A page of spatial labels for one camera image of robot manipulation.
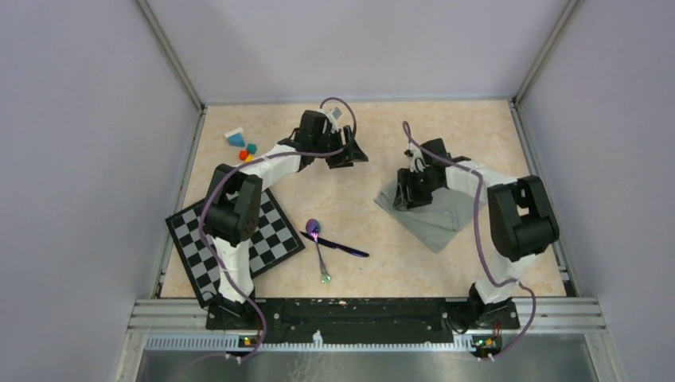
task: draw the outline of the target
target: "knife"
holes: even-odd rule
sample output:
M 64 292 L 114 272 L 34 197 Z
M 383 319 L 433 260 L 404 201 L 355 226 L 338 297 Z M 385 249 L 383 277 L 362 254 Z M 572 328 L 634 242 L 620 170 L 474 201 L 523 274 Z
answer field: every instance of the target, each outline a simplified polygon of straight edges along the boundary
M 307 233 L 307 232 L 300 232 L 300 233 L 303 236 L 305 236 L 307 239 L 314 241 L 314 237 L 312 237 L 309 233 Z M 318 238 L 318 243 L 321 244 L 324 247 L 333 248 L 333 249 L 341 249 L 341 250 L 349 253 L 350 255 L 355 255 L 356 257 L 370 257 L 370 254 L 368 254 L 366 252 L 359 251 L 359 250 L 351 248 L 351 247 L 347 247 L 346 245 L 334 243 L 332 241 L 323 239 L 322 237 Z

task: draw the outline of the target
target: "black and white checkered board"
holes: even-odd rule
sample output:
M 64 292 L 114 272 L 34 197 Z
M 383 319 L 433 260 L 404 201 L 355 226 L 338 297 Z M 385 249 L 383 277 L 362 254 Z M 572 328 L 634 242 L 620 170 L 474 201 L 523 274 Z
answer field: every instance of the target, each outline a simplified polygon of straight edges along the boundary
M 228 199 L 234 201 L 236 195 L 228 195 Z M 199 240 L 197 231 L 197 210 L 204 202 L 205 200 L 198 201 L 166 218 L 166 225 L 174 239 L 185 272 L 202 307 L 210 303 L 220 285 L 218 262 Z M 251 277 L 254 278 L 305 248 L 269 189 L 261 195 L 259 218 L 258 228 L 251 237 L 251 246 L 248 249 L 248 266 Z M 214 248 L 213 238 L 207 235 L 206 239 Z

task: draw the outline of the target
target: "purple spoon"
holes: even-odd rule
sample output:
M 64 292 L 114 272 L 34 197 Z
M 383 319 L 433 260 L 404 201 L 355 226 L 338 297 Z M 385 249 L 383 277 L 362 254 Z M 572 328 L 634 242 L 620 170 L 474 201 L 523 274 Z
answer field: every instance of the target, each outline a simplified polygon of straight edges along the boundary
M 318 247 L 318 233 L 321 231 L 321 225 L 318 223 L 316 219 L 309 219 L 307 221 L 307 224 L 305 224 L 305 231 L 312 236 L 312 239 L 314 239 L 314 243 L 317 246 L 317 253 L 318 253 L 318 265 L 319 269 L 321 270 L 321 282 L 324 284 L 330 283 L 330 275 L 328 274 L 328 270 L 326 269 L 326 264 L 323 263 L 323 258 L 321 257 L 321 249 Z

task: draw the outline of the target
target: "cable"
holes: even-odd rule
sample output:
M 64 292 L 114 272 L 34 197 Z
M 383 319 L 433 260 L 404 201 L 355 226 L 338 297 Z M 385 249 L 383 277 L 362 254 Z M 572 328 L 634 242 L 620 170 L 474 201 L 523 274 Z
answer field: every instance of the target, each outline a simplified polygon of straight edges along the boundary
M 415 170 L 419 172 L 424 171 L 424 159 L 420 157 L 415 158 Z
M 469 326 L 462 330 L 457 330 L 454 325 L 452 325 L 452 321 L 450 320 L 450 317 L 446 318 L 445 322 L 447 322 L 447 325 L 450 326 L 450 329 L 454 330 L 455 333 L 457 334 L 466 334 L 466 332 L 469 331 Z
M 258 322 L 258 329 L 256 330 L 256 342 L 260 342 L 260 330 L 263 328 L 263 323 L 260 322 L 260 317 L 256 316 Z
M 518 279 L 512 277 L 498 283 L 497 280 L 495 280 L 494 277 L 492 276 L 492 273 L 490 273 L 490 269 L 488 268 L 485 254 L 483 253 L 483 246 L 481 243 L 481 232 L 480 228 L 478 227 L 478 213 L 481 210 L 480 205 L 481 190 L 483 188 L 482 174 L 479 173 L 478 171 L 470 169 L 469 167 L 462 166 L 459 163 L 455 163 L 451 160 L 448 160 L 447 158 L 443 158 L 439 155 L 436 155 L 431 151 L 422 147 L 419 143 L 417 143 L 415 139 L 412 138 L 412 134 L 410 132 L 410 124 L 408 123 L 408 121 L 403 121 L 403 132 L 405 133 L 405 136 L 408 137 L 408 141 L 413 145 L 415 145 L 418 149 L 422 150 L 423 153 L 431 156 L 432 158 L 438 161 L 441 161 L 442 163 L 447 164 L 448 166 L 455 166 L 460 170 L 466 171 L 467 173 L 472 173 L 478 179 L 478 187 L 476 188 L 476 196 L 474 198 L 474 238 L 476 240 L 476 250 L 478 251 L 478 258 L 481 260 L 483 270 L 485 271 L 488 280 L 494 287 L 499 288 L 509 285 L 510 283 L 516 283 L 522 290 L 529 292 L 530 297 L 532 298 L 532 313 L 529 316 L 529 320 L 527 321 L 525 326 L 523 326 L 523 330 L 521 330 L 521 332 L 513 339 L 513 341 L 511 341 L 507 346 L 505 346 L 504 349 L 497 356 L 493 357 L 493 359 L 497 359 L 502 354 L 506 353 L 507 350 L 511 349 L 516 343 L 518 343 L 525 335 L 525 332 L 527 332 L 530 326 L 532 326 L 532 323 L 534 321 L 534 315 L 536 313 L 536 295 L 534 294 L 534 291 L 532 289 L 523 285 L 520 281 L 518 281 Z
M 354 123 L 353 136 L 356 136 L 356 133 L 357 133 L 357 119 L 356 119 L 356 116 L 355 116 L 355 114 L 354 114 L 354 111 L 352 110 L 351 106 L 350 106 L 347 102 L 345 102 L 343 99 L 340 99 L 340 98 L 338 98 L 338 97 L 329 97 L 329 98 L 324 99 L 324 100 L 321 102 L 321 104 L 320 104 L 319 107 L 323 107 L 323 105 L 324 105 L 326 102 L 331 101 L 331 100 L 338 101 L 339 103 L 342 103 L 343 105 L 345 105 L 345 107 L 347 108 L 347 110 L 349 111 L 349 113 L 350 113 L 351 116 L 352 116 L 352 120 L 353 120 L 353 123 Z M 205 220 L 205 218 L 206 218 L 206 214 L 207 214 L 207 212 L 209 211 L 209 209 L 211 208 L 211 205 L 213 204 L 213 200 L 216 198 L 216 195 L 223 189 L 224 184 L 229 180 L 230 177 L 232 177 L 232 175 L 234 175 L 234 174 L 235 174 L 237 171 L 239 171 L 239 170 L 242 170 L 242 169 L 244 169 L 244 168 L 246 168 L 246 167 L 249 167 L 249 166 L 253 166 L 253 165 L 257 164 L 257 163 L 261 163 L 261 162 L 268 161 L 268 160 L 270 160 L 270 159 L 282 158 L 282 157 L 290 157 L 290 156 L 302 155 L 302 156 L 314 157 L 314 158 L 328 158 L 328 157 L 331 157 L 331 156 L 333 156 L 333 155 L 340 154 L 340 153 L 347 147 L 347 145 L 349 145 L 349 143 L 346 142 L 345 145 L 344 145 L 343 147 L 340 147 L 339 149 L 337 149 L 337 150 L 335 150 L 335 151 L 331 151 L 331 152 L 329 152 L 329 153 L 308 153 L 308 152 L 302 152 L 302 151 L 297 151 L 297 152 L 286 152 L 286 153 L 277 153 L 277 154 L 271 154 L 271 155 L 264 155 L 264 156 L 262 156 L 262 157 L 260 157 L 260 158 L 253 159 L 253 160 L 250 161 L 250 162 L 241 163 L 241 164 L 238 165 L 237 167 L 235 167 L 235 168 L 233 168 L 232 170 L 230 170 L 230 172 L 228 172 L 227 174 L 225 174 L 225 176 L 220 180 L 220 182 L 218 183 L 218 185 L 216 185 L 216 188 L 215 188 L 215 189 L 213 190 L 213 192 L 207 197 L 206 202 L 204 203 L 204 208 L 202 209 L 201 215 L 199 216 L 199 225 L 198 225 L 198 228 L 197 228 L 197 231 L 199 232 L 199 238 L 200 238 L 201 242 L 205 245 L 205 247 L 208 248 L 208 250 L 211 252 L 211 254 L 212 254 L 213 257 L 216 259 L 216 261 L 218 262 L 218 266 L 220 267 L 220 269 L 223 270 L 223 273 L 225 274 L 225 278 L 228 280 L 228 283 L 230 283 L 230 286 L 232 286 L 232 289 L 234 289 L 236 293 L 238 293 L 241 297 L 243 297 L 244 300 L 246 300 L 246 302 L 248 302 L 249 304 L 251 304 L 251 306 L 253 306 L 253 309 L 254 309 L 254 310 L 256 311 L 256 313 L 258 314 L 258 317 L 260 317 L 260 321 L 261 321 L 262 326 L 263 326 L 263 331 L 262 331 L 262 333 L 261 333 L 260 336 L 259 336 L 259 341 L 256 341 L 256 344 L 255 344 L 255 346 L 253 346 L 253 349 L 251 350 L 251 352 L 250 352 L 249 354 L 247 354 L 246 356 L 244 356 L 244 357 L 241 357 L 241 358 L 237 357 L 237 360 L 238 360 L 240 363 L 241 363 L 241 362 L 245 362 L 245 361 L 251 359 L 251 357 L 253 357 L 253 356 L 258 352 L 259 347 L 263 344 L 264 339 L 265 339 L 265 336 L 267 335 L 267 320 L 265 319 L 265 315 L 263 314 L 263 311 L 260 309 L 260 307 L 258 306 L 258 304 L 256 304 L 255 301 L 253 301 L 250 297 L 248 297 L 248 295 L 245 294 L 245 293 L 244 293 L 244 292 L 236 285 L 236 283 L 234 282 L 234 280 L 232 280 L 232 276 L 230 276 L 230 274 L 229 274 L 229 272 L 228 272 L 228 269 L 227 269 L 227 267 L 225 266 L 223 260 L 217 255 L 216 250 L 215 250 L 214 248 L 212 248 L 211 245 L 210 245 L 210 244 L 208 243 L 208 241 L 206 240 L 206 235 L 204 234 L 204 220 Z M 192 368 L 194 365 L 196 365 L 196 364 L 202 362 L 203 360 L 206 360 L 206 359 L 209 359 L 209 358 L 212 358 L 212 357 L 226 357 L 226 358 L 229 358 L 230 355 L 227 354 L 227 353 L 209 353 L 209 354 L 205 354 L 204 356 L 199 357 L 199 358 L 193 360 L 192 362 L 188 363 L 186 366 L 184 366 L 183 368 L 181 368 L 180 370 L 178 370 L 176 373 L 174 373 L 174 374 L 169 378 L 169 382 L 172 382 L 172 381 L 176 380 L 179 376 L 181 376 L 183 373 L 185 373 L 188 369 Z
M 499 318 L 494 320 L 493 328 L 492 328 L 492 336 L 493 337 L 499 337 L 501 334 L 501 324 L 499 322 Z
M 342 98 L 339 98 L 339 97 L 328 97 L 328 98 L 324 99 L 323 101 L 321 101 L 321 103 L 318 106 L 320 108 L 323 108 L 323 105 L 325 105 L 326 102 L 328 102 L 328 101 L 338 101 L 339 103 L 342 103 L 343 105 L 345 105 L 345 107 L 347 108 L 347 111 L 352 116 L 352 121 L 354 122 L 353 137 L 356 138 L 356 136 L 357 136 L 357 117 L 354 115 L 354 110 L 352 110 L 352 107 L 347 102 L 345 102 Z

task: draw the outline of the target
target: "gray wall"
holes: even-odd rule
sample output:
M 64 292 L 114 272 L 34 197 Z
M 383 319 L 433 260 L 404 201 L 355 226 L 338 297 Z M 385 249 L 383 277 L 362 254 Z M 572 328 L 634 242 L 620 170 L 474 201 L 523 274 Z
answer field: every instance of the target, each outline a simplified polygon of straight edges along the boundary
M 671 380 L 675 2 L 586 2 L 525 102 L 584 294 L 631 380 Z
M 0 380 L 110 380 L 195 110 L 129 0 L 2 2 L 0 68 Z
M 566 0 L 150 0 L 206 103 L 512 96 Z

